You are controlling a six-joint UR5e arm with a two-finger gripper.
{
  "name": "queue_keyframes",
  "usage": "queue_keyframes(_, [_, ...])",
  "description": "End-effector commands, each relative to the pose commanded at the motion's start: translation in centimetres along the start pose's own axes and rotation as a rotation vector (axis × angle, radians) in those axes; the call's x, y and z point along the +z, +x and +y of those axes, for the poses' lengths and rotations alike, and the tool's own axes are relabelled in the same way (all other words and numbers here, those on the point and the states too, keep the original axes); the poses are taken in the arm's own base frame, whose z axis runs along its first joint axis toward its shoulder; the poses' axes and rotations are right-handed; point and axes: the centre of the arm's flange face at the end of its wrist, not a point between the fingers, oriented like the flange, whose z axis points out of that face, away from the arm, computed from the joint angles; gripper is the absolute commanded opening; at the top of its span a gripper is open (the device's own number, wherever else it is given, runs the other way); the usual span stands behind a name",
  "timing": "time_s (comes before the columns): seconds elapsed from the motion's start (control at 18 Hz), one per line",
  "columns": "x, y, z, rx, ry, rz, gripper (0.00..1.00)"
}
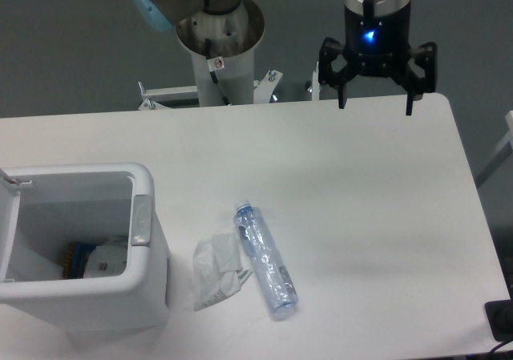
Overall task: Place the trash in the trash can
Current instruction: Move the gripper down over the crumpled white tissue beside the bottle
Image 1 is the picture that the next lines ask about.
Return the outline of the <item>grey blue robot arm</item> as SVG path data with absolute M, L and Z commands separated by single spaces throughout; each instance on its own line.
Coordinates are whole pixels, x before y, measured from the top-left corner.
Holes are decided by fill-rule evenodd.
M 265 32 L 260 7 L 252 0 L 132 0 L 157 31 L 173 29 L 192 58 L 199 103 L 234 106 L 267 103 L 273 77 L 254 80 L 254 52 Z M 337 91 L 357 76 L 388 78 L 412 104 L 437 84 L 437 46 L 409 43 L 411 0 L 344 0 L 345 41 L 325 38 L 313 89 Z

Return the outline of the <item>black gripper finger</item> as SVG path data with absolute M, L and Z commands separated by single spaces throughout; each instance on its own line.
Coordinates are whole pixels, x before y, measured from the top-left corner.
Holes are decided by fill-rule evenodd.
M 333 69 L 333 62 L 343 55 L 344 47 L 331 37 L 326 37 L 321 44 L 318 57 L 318 82 L 329 85 L 337 91 L 338 106 L 344 109 L 347 102 L 345 68 L 340 71 Z
M 426 42 L 410 48 L 396 83 L 406 91 L 406 115 L 412 115 L 414 101 L 437 87 L 437 44 Z

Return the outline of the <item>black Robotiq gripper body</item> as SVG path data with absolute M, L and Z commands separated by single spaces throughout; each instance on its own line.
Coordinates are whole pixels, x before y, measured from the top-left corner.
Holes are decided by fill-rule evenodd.
M 402 73 L 409 54 L 411 4 L 391 14 L 366 21 L 345 8 L 345 46 L 342 52 L 350 69 L 361 76 L 386 77 Z

